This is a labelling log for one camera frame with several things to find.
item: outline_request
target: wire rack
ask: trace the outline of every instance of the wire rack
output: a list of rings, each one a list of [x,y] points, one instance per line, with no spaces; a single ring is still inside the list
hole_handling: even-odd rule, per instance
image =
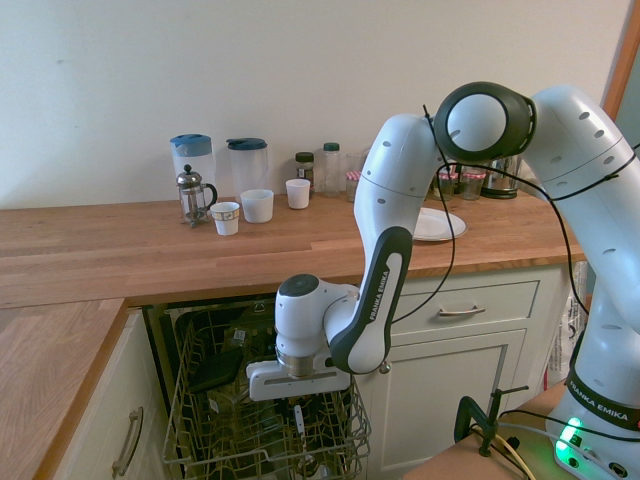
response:
[[[208,356],[222,351],[230,329],[206,315],[204,324],[189,322],[182,339],[165,463],[181,465],[189,480],[332,480],[359,474],[370,451],[371,426],[353,381],[340,392],[254,402],[243,364],[231,384],[189,391],[189,379]],[[295,405],[304,417],[306,450],[296,429]]]

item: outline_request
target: wooden table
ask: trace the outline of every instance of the wooden table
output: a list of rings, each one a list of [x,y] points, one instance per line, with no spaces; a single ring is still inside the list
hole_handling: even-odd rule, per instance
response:
[[[468,225],[453,274],[566,262],[557,220],[536,198],[449,205]],[[126,307],[275,292],[298,273],[361,281],[353,204],[316,196],[291,210],[277,195],[274,212],[221,237],[213,224],[181,225],[177,202],[0,211],[0,478],[55,472]],[[443,275],[450,249],[414,242],[409,278]]]

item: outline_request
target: paper cup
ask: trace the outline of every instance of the paper cup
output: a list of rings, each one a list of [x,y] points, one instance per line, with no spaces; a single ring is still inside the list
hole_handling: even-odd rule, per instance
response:
[[[221,202],[212,205],[210,210],[218,235],[233,235],[238,232],[240,205],[236,202]]]
[[[244,219],[249,223],[265,223],[273,217],[273,192],[247,190],[240,194]]]
[[[287,180],[287,200],[289,207],[300,209],[309,206],[309,188],[311,182],[303,178]]]

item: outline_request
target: cabinet handle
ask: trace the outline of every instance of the cabinet handle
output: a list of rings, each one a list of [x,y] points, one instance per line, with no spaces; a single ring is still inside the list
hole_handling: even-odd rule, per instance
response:
[[[124,441],[124,445],[122,446],[122,452],[120,453],[120,458],[111,464],[111,471],[113,472],[113,478],[116,475],[120,475],[121,477],[127,473],[127,468],[131,465],[131,460],[133,459],[133,455],[136,453],[136,448],[138,447],[138,442],[140,441],[140,434],[142,433],[142,422],[144,421],[144,409],[139,407],[138,410],[134,410],[129,414],[129,431],[127,432],[127,438]]]
[[[476,305],[474,305],[471,310],[466,310],[463,312],[447,312],[441,308],[440,311],[438,312],[438,316],[439,317],[458,317],[460,315],[475,315],[476,313],[482,313],[482,312],[485,312],[486,310],[487,310],[486,308],[479,308]]]

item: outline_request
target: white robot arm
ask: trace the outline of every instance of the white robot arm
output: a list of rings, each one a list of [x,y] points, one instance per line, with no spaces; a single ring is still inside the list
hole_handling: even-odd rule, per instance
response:
[[[522,154],[570,224],[598,280],[589,328],[552,416],[609,435],[549,423],[585,456],[555,447],[583,479],[640,479],[640,162],[602,109],[575,87],[531,99],[478,82],[454,91],[429,119],[392,117],[363,169],[355,215],[366,268],[357,289],[312,275],[287,280],[276,298],[277,362],[252,364],[254,400],[345,388],[350,374],[385,359],[411,255],[412,234],[444,153],[467,164]]]
[[[478,159],[499,143],[491,139],[509,124],[510,113],[487,84],[467,85],[438,111],[436,138],[447,155]],[[640,479],[640,162],[611,119],[575,87],[537,93],[531,113],[533,135],[522,157],[597,274],[589,326],[551,417],[609,437],[552,421],[547,431],[585,452],[555,445],[556,461],[577,477]],[[483,125],[478,134],[478,123],[495,130]]]

